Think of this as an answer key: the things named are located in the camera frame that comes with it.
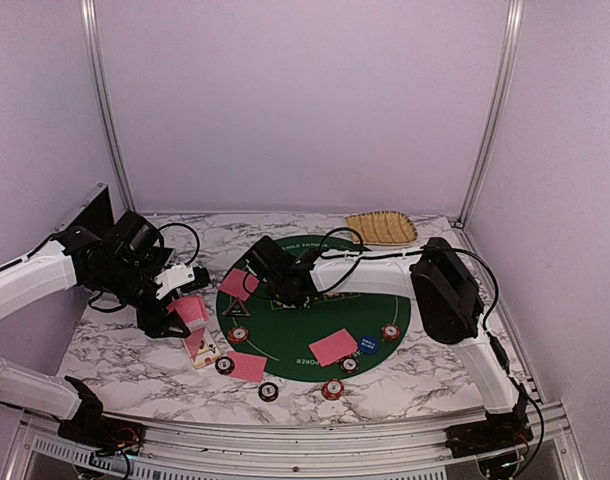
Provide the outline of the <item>orange poker chip stack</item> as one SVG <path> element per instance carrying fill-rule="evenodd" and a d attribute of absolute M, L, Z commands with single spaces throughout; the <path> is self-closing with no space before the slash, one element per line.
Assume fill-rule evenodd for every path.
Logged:
<path fill-rule="evenodd" d="M 324 383 L 321 394 L 326 400 L 338 400 L 344 393 L 344 384 L 341 380 L 332 379 Z"/>

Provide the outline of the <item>brown poker chip stack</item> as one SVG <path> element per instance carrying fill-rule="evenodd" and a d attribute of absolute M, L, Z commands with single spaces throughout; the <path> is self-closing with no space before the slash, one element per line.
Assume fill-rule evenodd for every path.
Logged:
<path fill-rule="evenodd" d="M 279 396 L 278 386 L 272 382 L 264 382 L 258 388 L 258 395 L 264 402 L 273 402 Z"/>

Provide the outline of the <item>aluminium frame post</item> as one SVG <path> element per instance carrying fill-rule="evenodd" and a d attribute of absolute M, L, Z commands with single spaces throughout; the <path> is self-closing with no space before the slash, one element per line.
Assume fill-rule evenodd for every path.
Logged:
<path fill-rule="evenodd" d="M 111 99 L 105 74 L 103 52 L 94 0 L 82 0 L 81 14 L 86 48 L 96 102 L 99 109 L 102 130 L 109 151 L 110 163 L 117 183 L 122 206 L 129 211 L 136 210 L 136 203 L 129 183 L 123 159 L 116 124 L 112 112 Z"/>
<path fill-rule="evenodd" d="M 479 148 L 477 150 L 474 169 L 470 176 L 458 217 L 455 221 L 461 229 L 464 229 L 471 220 L 477 199 L 482 190 L 486 171 L 492 158 L 496 134 L 509 94 L 515 68 L 524 15 L 524 5 L 525 2 L 523 0 L 511 0 L 508 2 L 498 69 L 492 90 L 489 110 Z"/>

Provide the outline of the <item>red playing card deck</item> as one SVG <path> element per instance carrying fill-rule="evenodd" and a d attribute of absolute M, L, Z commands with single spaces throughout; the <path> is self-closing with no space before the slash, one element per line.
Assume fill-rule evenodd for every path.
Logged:
<path fill-rule="evenodd" d="M 174 300 L 167 309 L 169 312 L 176 312 L 190 332 L 204 328 L 209 321 L 205 302 L 199 295 L 189 295 Z"/>

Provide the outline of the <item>right aluminium frame post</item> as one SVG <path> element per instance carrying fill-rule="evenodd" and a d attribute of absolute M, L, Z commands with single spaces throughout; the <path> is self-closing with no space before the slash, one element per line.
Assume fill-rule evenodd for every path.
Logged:
<path fill-rule="evenodd" d="M 479 148 L 477 150 L 474 169 L 470 176 L 458 217 L 455 221 L 461 229 L 464 229 L 471 220 L 477 199 L 482 190 L 486 171 L 492 158 L 496 134 L 509 94 L 515 68 L 524 15 L 524 5 L 525 2 L 523 0 L 511 0 L 508 2 L 498 69 L 492 90 L 489 110 Z"/>

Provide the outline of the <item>round green poker mat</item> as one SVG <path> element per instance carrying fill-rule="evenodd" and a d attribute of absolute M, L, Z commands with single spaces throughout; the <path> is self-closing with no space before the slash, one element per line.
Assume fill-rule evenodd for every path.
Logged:
<path fill-rule="evenodd" d="M 222 315 L 236 298 L 218 290 L 215 311 L 226 345 L 241 353 L 265 356 L 265 372 L 287 380 L 320 383 L 332 378 L 345 379 L 337 363 L 321 367 L 309 345 L 341 329 L 347 329 L 359 342 L 363 336 L 376 338 L 379 351 L 373 355 L 355 353 L 360 374 L 365 373 L 402 350 L 403 338 L 384 341 L 381 329 L 386 324 L 397 325 L 402 334 L 408 330 L 412 317 L 412 304 L 406 297 L 377 294 L 341 293 L 315 297 L 305 309 L 285 308 L 267 299 L 264 286 L 255 290 L 245 301 L 250 312 L 247 318 L 230 318 Z M 236 326 L 249 330 L 249 339 L 232 344 L 228 332 Z"/>

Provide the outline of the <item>left aluminium frame post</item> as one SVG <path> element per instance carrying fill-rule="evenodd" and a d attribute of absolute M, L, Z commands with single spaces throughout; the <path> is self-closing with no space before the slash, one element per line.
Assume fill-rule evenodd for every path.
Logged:
<path fill-rule="evenodd" d="M 129 183 L 123 159 L 116 124 L 112 112 L 111 99 L 105 74 L 103 52 L 94 0 L 82 0 L 81 14 L 86 48 L 96 102 L 99 109 L 102 130 L 109 151 L 110 163 L 117 183 L 122 206 L 129 211 L 136 210 L 136 203 Z"/>

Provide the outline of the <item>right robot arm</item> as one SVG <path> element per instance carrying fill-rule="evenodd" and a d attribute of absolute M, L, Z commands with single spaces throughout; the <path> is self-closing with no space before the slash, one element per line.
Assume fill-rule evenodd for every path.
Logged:
<path fill-rule="evenodd" d="M 481 440 L 500 448 L 518 433 L 515 413 L 524 409 L 525 401 L 502 344 L 487 327 L 491 311 L 460 253 L 433 237 L 419 250 L 309 249 L 294 256 L 263 237 L 250 250 L 248 262 L 267 282 L 270 297 L 284 304 L 300 305 L 313 295 L 346 292 L 415 301 L 425 333 L 453 350 L 477 386 L 486 412 L 493 415 L 481 425 Z"/>

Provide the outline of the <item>triangular all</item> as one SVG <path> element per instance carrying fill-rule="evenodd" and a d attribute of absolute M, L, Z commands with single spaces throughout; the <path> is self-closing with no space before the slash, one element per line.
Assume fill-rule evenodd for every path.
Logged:
<path fill-rule="evenodd" d="M 250 312 L 241 299 L 236 299 L 224 310 L 222 315 L 230 318 L 247 318 L 250 316 Z"/>

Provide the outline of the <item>woven bamboo tray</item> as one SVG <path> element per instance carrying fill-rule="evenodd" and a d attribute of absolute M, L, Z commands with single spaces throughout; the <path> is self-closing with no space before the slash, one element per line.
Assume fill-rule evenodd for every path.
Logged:
<path fill-rule="evenodd" d="M 373 246 L 407 246 L 418 239 L 413 221 L 398 211 L 377 211 L 349 215 L 345 218 L 349 228 L 356 231 L 353 241 Z"/>

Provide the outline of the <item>single red playing card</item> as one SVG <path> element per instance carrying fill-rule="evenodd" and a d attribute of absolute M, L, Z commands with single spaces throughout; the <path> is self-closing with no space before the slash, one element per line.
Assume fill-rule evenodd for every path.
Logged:
<path fill-rule="evenodd" d="M 259 279 L 244 270 L 233 268 L 223 279 L 219 291 L 236 299 L 247 301 L 258 288 Z"/>

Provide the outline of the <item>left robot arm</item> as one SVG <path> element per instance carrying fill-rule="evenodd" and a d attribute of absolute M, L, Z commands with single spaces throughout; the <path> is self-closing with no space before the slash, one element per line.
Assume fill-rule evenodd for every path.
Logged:
<path fill-rule="evenodd" d="M 153 279 L 135 261 L 82 228 L 50 236 L 35 250 L 0 266 L 0 321 L 53 293 L 84 287 L 106 291 L 133 307 L 137 326 L 150 338 L 187 338 L 191 332 L 169 309 L 171 292 L 191 282 L 193 271 L 175 265 Z M 91 445 L 110 438 L 98 397 L 77 379 L 42 374 L 0 356 L 0 403 L 71 421 Z"/>

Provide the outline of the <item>blue small blind button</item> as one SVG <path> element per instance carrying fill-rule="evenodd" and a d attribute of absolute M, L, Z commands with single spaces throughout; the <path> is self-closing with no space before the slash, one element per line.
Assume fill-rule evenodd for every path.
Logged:
<path fill-rule="evenodd" d="M 373 355 L 379 351 L 380 343 L 376 338 L 363 336 L 358 342 L 359 351 L 365 355 Z"/>

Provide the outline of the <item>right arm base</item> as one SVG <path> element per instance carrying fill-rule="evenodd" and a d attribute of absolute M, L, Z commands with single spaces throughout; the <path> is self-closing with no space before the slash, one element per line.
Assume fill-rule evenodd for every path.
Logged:
<path fill-rule="evenodd" d="M 515 414 L 487 414 L 482 421 L 448 427 L 445 446 L 454 458 L 510 448 L 534 438 L 529 421 Z"/>

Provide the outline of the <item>front aluminium rail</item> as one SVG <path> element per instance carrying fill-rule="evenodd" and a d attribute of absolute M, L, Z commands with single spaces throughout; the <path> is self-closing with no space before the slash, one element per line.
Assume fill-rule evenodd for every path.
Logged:
<path fill-rule="evenodd" d="M 562 403 L 539 407 L 544 442 L 518 479 L 589 479 Z M 130 459 L 133 479 L 485 479 L 477 463 L 455 459 L 445 429 L 482 420 L 481 408 L 371 424 L 316 426 L 227 425 L 148 420 L 114 415 L 144 426 L 142 447 Z M 73 478 L 74 465 L 122 477 L 124 462 L 98 459 L 93 449 L 60 439 L 57 423 L 24 413 L 0 479 L 29 479 L 39 455 L 58 461 L 54 477 Z"/>

